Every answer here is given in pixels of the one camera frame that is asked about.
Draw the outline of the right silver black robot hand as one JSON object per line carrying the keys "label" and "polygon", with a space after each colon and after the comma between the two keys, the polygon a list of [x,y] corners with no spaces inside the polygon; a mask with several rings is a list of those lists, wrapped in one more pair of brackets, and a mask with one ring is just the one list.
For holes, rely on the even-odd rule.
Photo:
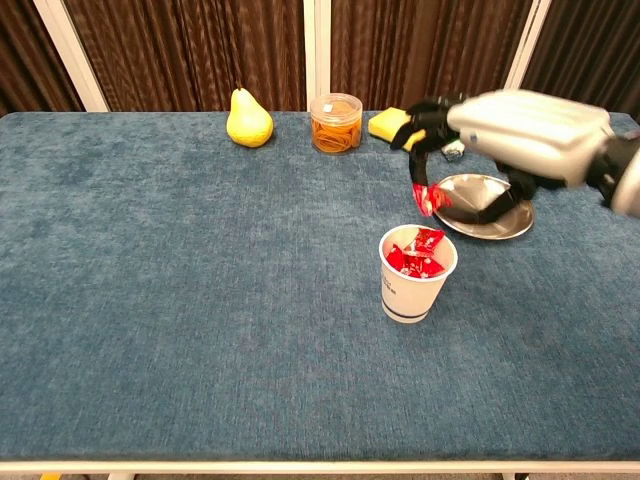
{"label": "right silver black robot hand", "polygon": [[[407,121],[390,147],[401,149],[413,134],[409,172],[413,195],[425,215],[441,212],[454,221],[483,225],[497,221],[540,189],[586,184],[603,205],[639,215],[639,137],[618,135],[609,113],[596,106],[522,89],[501,89],[474,97],[462,94],[425,99],[406,110]],[[454,140],[494,160],[509,178],[508,188],[486,207],[449,203],[430,187],[427,157]]]}

